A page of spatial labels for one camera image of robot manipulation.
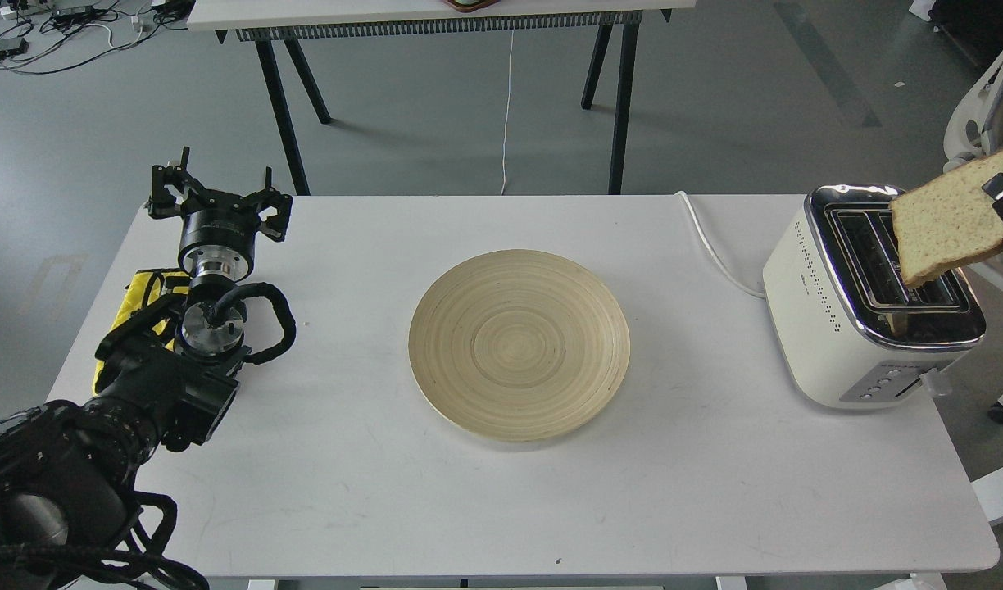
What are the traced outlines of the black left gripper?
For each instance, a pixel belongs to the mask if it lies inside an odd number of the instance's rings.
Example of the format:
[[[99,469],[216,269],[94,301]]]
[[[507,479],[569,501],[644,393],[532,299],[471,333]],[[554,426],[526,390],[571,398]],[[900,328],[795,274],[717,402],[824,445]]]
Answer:
[[[273,169],[265,168],[261,190],[243,195],[205,190],[184,195],[189,175],[190,147],[177,161],[151,167],[147,214],[154,220],[182,216],[179,256],[209,247],[224,247],[240,256],[252,256],[256,235],[283,243],[287,238],[294,198],[273,183]]]

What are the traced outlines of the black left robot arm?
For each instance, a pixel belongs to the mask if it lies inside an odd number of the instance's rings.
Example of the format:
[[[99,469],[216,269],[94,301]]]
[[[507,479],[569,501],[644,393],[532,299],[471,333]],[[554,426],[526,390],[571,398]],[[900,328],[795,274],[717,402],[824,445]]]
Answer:
[[[141,306],[98,344],[83,404],[51,400],[0,419],[0,589],[62,589],[87,578],[138,589],[206,589],[168,559],[177,505],[140,492],[138,468],[158,449],[209,441],[236,397],[237,373],[291,348],[288,300],[250,283],[255,242],[287,236],[294,199],[273,185],[247,195],[210,189],[177,163],[154,166],[146,204],[179,217],[177,270],[186,292],[147,285]]]

